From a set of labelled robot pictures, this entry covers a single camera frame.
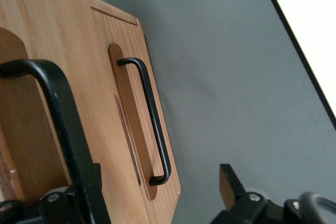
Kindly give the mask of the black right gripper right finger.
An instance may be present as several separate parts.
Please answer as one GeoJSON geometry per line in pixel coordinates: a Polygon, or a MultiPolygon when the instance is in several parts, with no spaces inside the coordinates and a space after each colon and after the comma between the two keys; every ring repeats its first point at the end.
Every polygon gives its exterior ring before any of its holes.
{"type": "Polygon", "coordinates": [[[267,209],[267,199],[260,193],[247,191],[230,164],[220,164],[219,192],[228,211],[266,211],[267,209]]]}

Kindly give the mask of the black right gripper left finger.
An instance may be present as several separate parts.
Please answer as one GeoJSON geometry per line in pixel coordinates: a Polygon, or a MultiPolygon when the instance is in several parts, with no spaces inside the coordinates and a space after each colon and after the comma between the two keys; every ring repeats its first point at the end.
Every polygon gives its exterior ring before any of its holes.
{"type": "Polygon", "coordinates": [[[102,179],[99,163],[67,166],[71,185],[46,194],[38,204],[43,223],[102,223],[102,179]]]}

